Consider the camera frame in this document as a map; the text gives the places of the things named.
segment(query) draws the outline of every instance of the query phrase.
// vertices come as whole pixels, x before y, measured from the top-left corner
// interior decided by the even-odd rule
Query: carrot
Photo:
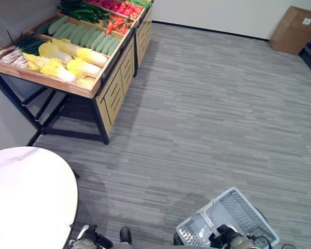
[[[110,34],[110,32],[112,31],[113,29],[113,23],[112,21],[108,21],[108,26],[107,26],[107,30],[106,30],[106,36],[108,36]]]

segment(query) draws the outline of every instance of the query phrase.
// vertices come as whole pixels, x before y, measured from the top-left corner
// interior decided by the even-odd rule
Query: white round table
[[[62,249],[77,211],[70,166],[36,147],[0,150],[0,249]]]

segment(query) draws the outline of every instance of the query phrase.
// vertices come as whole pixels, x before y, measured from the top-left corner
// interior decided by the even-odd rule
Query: red vegetable
[[[113,23],[112,21],[108,21],[108,26],[107,26],[107,30],[106,30],[106,36],[108,36],[110,34],[110,32],[112,31],[113,29]]]
[[[120,6],[120,8],[118,9],[118,13],[123,14],[125,11],[125,8]]]
[[[124,11],[124,15],[126,15],[126,16],[130,16],[132,13],[133,13],[133,12],[131,12],[129,9],[126,9],[126,10]]]
[[[135,8],[135,13],[137,13],[138,15],[141,13],[141,11],[142,11],[143,9],[140,9],[140,8],[138,8],[138,7],[136,7]]]
[[[138,14],[137,13],[132,13],[129,17],[136,19],[136,18],[138,18]]]

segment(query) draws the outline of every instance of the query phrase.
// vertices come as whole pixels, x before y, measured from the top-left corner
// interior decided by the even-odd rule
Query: black shoe
[[[174,245],[184,245],[178,233],[174,234]]]
[[[128,227],[122,227],[120,231],[120,241],[131,244],[131,233]]]

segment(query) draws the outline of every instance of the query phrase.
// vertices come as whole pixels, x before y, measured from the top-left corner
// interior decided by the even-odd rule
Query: black metal frame
[[[37,140],[37,138],[41,134],[53,134],[53,135],[60,135],[60,136],[68,136],[68,137],[76,137],[79,139],[87,139],[87,140],[94,140],[94,141],[102,141],[104,144],[109,143],[108,135],[104,127],[104,123],[102,121],[102,118],[100,116],[100,113],[97,108],[97,103],[95,100],[95,97],[93,99],[88,99],[90,103],[90,107],[94,114],[94,120],[97,124],[98,130],[100,134],[91,134],[91,133],[84,133],[84,132],[76,132],[76,131],[69,131],[69,130],[61,130],[61,129],[55,129],[50,127],[51,121],[56,117],[56,115],[60,112],[63,105],[66,103],[66,101],[69,98],[69,95],[71,93],[66,93],[64,98],[61,100],[61,102],[57,105],[57,107],[53,110],[53,112],[49,115],[49,117],[45,120],[44,123],[40,123],[39,119],[48,107],[49,103],[52,101],[55,93],[59,90],[52,89],[51,93],[45,100],[44,104],[40,108],[39,112],[34,116],[29,109],[27,108],[27,105],[32,102],[34,99],[36,99],[38,96],[40,96],[47,88],[50,87],[42,87],[36,92],[34,92],[30,97],[26,98],[24,101],[21,101],[19,97],[14,93],[14,91],[11,89],[11,87],[5,82],[5,80],[0,75],[0,90],[4,93],[6,97],[13,103],[13,105],[20,111],[20,113],[37,129],[36,134],[30,139],[28,146],[32,146],[33,143]]]

